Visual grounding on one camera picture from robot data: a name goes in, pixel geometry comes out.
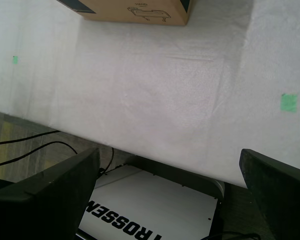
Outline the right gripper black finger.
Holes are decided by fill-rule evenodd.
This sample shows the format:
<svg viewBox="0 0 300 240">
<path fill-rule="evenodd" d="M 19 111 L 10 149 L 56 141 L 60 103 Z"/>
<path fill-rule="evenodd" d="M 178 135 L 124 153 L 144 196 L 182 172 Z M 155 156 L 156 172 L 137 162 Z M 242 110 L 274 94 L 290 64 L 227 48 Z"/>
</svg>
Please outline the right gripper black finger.
<svg viewBox="0 0 300 240">
<path fill-rule="evenodd" d="M 300 240 L 300 169 L 251 149 L 239 168 L 274 238 Z"/>
<path fill-rule="evenodd" d="M 100 168 L 90 148 L 0 189 L 0 240 L 72 240 Z"/>
</svg>

